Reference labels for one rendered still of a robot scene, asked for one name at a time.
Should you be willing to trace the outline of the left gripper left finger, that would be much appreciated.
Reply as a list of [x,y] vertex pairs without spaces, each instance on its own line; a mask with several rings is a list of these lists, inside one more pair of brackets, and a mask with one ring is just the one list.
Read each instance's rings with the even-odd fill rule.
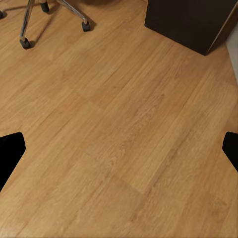
[[0,192],[26,151],[21,132],[0,137]]

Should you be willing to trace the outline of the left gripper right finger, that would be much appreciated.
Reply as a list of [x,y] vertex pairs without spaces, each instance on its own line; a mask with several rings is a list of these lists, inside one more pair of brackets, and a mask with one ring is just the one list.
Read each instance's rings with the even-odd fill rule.
[[238,134],[226,132],[222,150],[238,172]]

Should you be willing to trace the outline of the swivel chair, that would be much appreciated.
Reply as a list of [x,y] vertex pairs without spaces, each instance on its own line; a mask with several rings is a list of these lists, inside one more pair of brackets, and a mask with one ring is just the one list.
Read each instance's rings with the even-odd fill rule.
[[[47,4],[47,0],[38,0],[38,1],[39,1],[39,4],[41,5],[43,12],[48,12],[49,6]],[[83,31],[90,30],[89,22],[87,21],[87,18],[83,14],[81,14],[78,10],[76,10],[74,7],[72,7],[70,4],[68,4],[65,0],[56,0],[56,1],[59,2],[60,4],[62,4],[65,8],[67,8],[72,13],[74,13],[75,15],[77,15],[79,18],[82,19]],[[23,24],[22,24],[22,27],[20,30],[20,43],[23,46],[23,49],[25,49],[25,47],[27,47],[27,46],[31,46],[28,39],[25,38],[25,32],[26,32],[26,28],[28,25],[28,21],[29,21],[32,9],[33,9],[34,2],[35,2],[35,0],[28,0],[28,5],[27,5],[25,16],[23,19]],[[0,16],[3,17],[3,14],[1,11],[0,11]]]

